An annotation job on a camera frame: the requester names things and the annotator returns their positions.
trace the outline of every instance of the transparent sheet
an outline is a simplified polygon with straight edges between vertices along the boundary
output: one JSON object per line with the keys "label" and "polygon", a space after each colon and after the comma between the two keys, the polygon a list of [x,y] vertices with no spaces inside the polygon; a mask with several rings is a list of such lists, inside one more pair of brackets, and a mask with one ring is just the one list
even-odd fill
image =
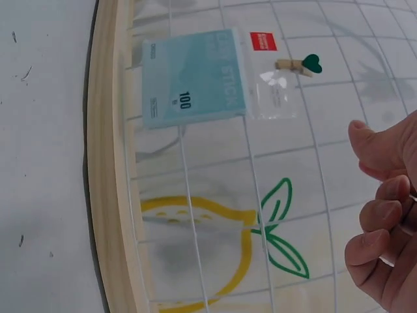
{"label": "transparent sheet", "polygon": [[[415,23],[404,1],[137,1],[135,112],[125,119],[150,303],[163,313],[384,312],[345,268],[379,185],[358,169],[347,125],[383,130],[417,109]],[[145,130],[141,40],[242,26],[273,31],[283,59],[320,56],[323,73],[295,76],[296,118]]]}

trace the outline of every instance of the red label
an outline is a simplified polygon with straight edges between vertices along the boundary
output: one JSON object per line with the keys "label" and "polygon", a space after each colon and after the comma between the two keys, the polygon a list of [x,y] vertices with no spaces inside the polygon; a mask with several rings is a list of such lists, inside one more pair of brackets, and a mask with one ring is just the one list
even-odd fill
{"label": "red label", "polygon": [[278,51],[273,33],[250,33],[255,51]]}

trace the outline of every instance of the wooden hoop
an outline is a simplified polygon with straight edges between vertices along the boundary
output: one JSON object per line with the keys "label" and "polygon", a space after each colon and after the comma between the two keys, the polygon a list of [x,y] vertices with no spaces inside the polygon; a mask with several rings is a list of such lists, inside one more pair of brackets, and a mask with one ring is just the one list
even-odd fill
{"label": "wooden hoop", "polygon": [[[136,239],[144,238],[144,229],[137,186],[129,181],[137,176],[133,126],[124,123],[125,114],[132,111],[132,71],[126,68],[132,64],[128,29],[133,12],[133,0],[99,1],[89,71],[87,162],[91,214],[111,313],[148,312],[152,294],[146,249],[139,248],[136,253]],[[157,311],[156,304],[152,305],[151,312]]]}

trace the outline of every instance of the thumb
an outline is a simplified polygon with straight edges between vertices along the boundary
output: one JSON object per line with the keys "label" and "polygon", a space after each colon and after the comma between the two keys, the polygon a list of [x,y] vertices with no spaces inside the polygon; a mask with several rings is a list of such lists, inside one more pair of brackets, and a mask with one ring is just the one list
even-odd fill
{"label": "thumb", "polygon": [[361,121],[349,125],[349,138],[360,162],[378,171],[406,169],[417,185],[417,111],[382,132],[374,132]]}

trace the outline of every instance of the hand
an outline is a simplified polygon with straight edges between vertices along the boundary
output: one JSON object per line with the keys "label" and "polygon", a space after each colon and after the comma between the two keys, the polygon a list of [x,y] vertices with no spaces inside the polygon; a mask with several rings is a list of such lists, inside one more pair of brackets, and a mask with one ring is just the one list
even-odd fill
{"label": "hand", "polygon": [[364,234],[347,243],[347,269],[383,309],[417,312],[417,205],[410,197],[417,186],[417,112],[378,133],[353,121],[349,137],[360,169],[383,183],[360,213]]}

